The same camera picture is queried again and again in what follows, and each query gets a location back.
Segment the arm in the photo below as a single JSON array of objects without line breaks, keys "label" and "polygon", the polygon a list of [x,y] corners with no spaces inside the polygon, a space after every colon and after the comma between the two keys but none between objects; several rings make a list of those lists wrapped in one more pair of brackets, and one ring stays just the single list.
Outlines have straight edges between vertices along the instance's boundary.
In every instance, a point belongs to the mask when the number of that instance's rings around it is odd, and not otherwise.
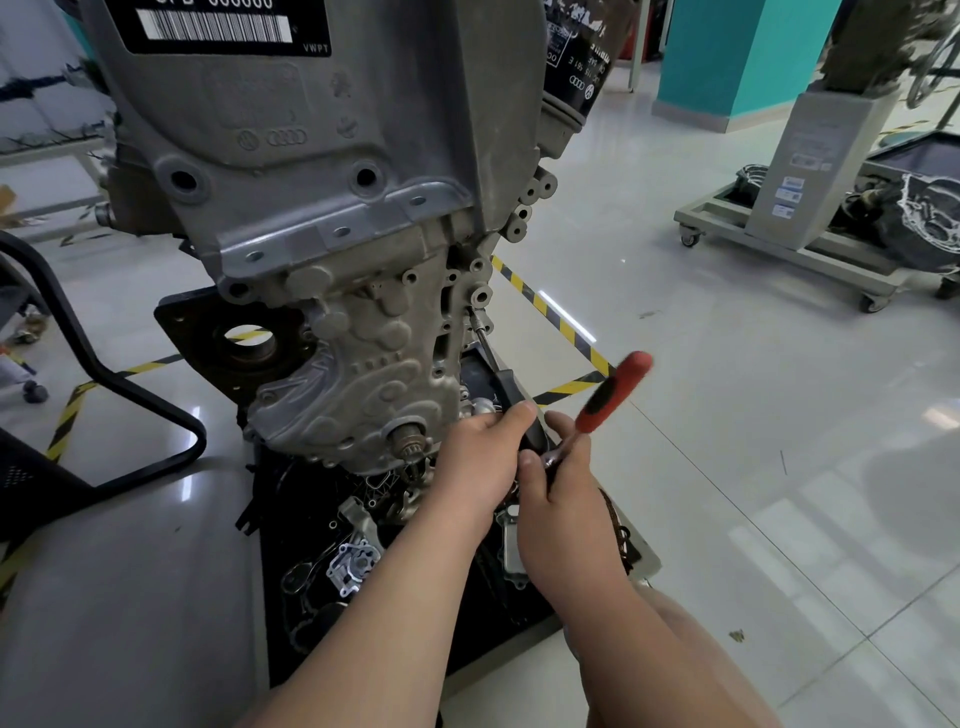
[{"label": "arm", "polygon": [[473,552],[536,417],[525,402],[451,429],[426,502],[254,728],[434,724]]},{"label": "arm", "polygon": [[[548,423],[574,432],[565,415]],[[578,436],[548,492],[540,459],[520,457],[519,546],[531,580],[569,630],[590,698],[608,728],[755,724],[686,650],[624,573],[610,515]]]}]

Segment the hand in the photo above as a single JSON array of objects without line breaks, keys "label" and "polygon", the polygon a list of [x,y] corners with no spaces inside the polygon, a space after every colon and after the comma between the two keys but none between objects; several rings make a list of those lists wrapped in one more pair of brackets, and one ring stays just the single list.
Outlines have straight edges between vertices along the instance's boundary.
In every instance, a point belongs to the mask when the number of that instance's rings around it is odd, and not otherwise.
[{"label": "hand", "polygon": [[561,619],[581,607],[629,586],[607,502],[590,472],[590,438],[576,434],[573,420],[548,412],[546,422],[573,448],[549,492],[536,453],[520,454],[520,558],[530,580]]},{"label": "hand", "polygon": [[437,456],[424,507],[455,511],[458,522],[481,531],[479,543],[514,483],[520,439],[537,414],[537,406],[525,401],[506,414],[478,415],[454,425]]}]

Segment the red screwdriver handle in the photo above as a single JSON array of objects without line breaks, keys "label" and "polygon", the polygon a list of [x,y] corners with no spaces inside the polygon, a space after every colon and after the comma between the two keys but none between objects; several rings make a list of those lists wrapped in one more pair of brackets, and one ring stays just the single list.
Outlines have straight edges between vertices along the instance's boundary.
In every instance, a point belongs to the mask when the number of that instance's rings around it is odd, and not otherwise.
[{"label": "red screwdriver handle", "polygon": [[597,387],[577,416],[577,431],[591,433],[613,414],[640,381],[653,368],[654,357],[647,352],[633,352],[616,367],[616,372]]}]

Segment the screwdriver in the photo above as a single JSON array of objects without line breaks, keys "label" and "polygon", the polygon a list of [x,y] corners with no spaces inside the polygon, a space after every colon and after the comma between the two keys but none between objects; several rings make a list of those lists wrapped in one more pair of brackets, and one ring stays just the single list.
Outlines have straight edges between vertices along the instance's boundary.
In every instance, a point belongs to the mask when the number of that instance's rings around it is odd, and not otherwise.
[{"label": "screwdriver", "polygon": [[597,427],[607,421],[609,416],[616,411],[625,399],[627,399],[636,386],[654,365],[654,357],[647,352],[633,352],[621,361],[612,375],[597,387],[597,391],[580,410],[577,415],[574,426],[576,432],[566,438],[560,446],[545,452],[540,458],[543,468],[547,472],[547,481],[553,482],[557,469],[564,461],[581,434],[589,435]]},{"label": "screwdriver", "polygon": [[[516,384],[514,371],[512,369],[500,369],[496,363],[496,357],[493,356],[493,349],[490,348],[490,342],[487,341],[486,330],[477,318],[477,313],[473,310],[472,306],[467,307],[467,315],[470,318],[470,325],[473,326],[473,333],[476,334],[477,341],[480,342],[480,346],[483,348],[491,368],[494,369],[493,390],[500,400],[503,411],[506,412],[515,404],[520,404],[527,398]],[[540,418],[534,420],[534,423],[530,425],[530,429],[524,433],[523,439],[520,440],[520,449],[531,449],[537,453],[547,452],[550,449],[550,441],[547,439],[546,432],[543,430],[543,425],[540,424]]]}]

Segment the floor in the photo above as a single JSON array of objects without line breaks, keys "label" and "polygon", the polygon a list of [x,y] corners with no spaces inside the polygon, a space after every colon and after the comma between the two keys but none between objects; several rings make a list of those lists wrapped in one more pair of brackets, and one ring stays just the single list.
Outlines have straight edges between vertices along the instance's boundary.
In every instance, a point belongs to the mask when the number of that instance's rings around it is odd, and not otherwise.
[{"label": "floor", "polygon": [[[552,167],[556,196],[536,205],[525,240],[497,249],[610,361],[657,359],[595,435],[595,472],[662,559],[655,586],[785,725],[958,726],[960,307],[919,278],[866,316],[855,292],[761,254],[716,239],[681,247],[673,211],[768,160],[783,123],[728,135],[671,124],[649,113],[657,80],[646,67],[628,94],[616,70]],[[950,97],[900,105],[888,128],[928,128]],[[117,369],[172,353],[156,302],[207,284],[169,239],[40,249]],[[492,341],[528,390],[591,371],[506,280],[492,286]],[[45,449],[86,377],[56,331],[29,354],[51,399],[0,392],[0,426]],[[204,420],[208,456],[30,543],[0,623],[12,728],[226,726],[256,693],[255,543],[232,525],[250,478],[231,407],[183,363],[134,381]],[[556,407],[575,412],[587,396]],[[62,463],[99,482],[188,437],[94,390]],[[444,717],[579,726],[586,710],[557,637],[448,700]]]}]

